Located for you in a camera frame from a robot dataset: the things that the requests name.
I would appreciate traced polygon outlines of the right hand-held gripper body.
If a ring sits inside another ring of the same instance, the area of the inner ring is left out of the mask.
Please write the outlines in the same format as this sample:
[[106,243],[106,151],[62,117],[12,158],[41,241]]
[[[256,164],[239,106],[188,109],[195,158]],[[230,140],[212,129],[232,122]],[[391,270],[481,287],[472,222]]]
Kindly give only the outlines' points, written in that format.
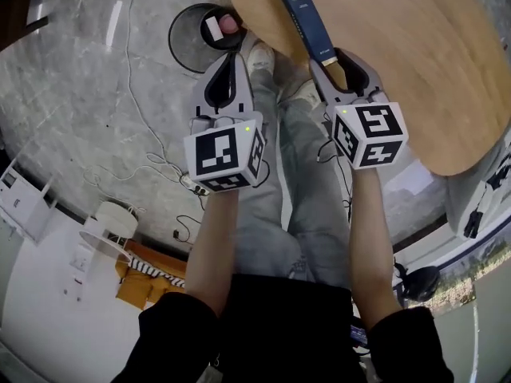
[[327,115],[331,139],[355,170],[392,165],[408,141],[399,104],[381,90],[345,104],[335,99]]

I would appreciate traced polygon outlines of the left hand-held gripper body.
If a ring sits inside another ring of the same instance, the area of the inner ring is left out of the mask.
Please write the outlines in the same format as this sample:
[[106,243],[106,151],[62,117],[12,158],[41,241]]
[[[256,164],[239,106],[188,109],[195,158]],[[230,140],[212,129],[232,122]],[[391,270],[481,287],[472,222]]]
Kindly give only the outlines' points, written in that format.
[[196,116],[184,138],[188,175],[211,193],[254,188],[265,146],[260,112]]

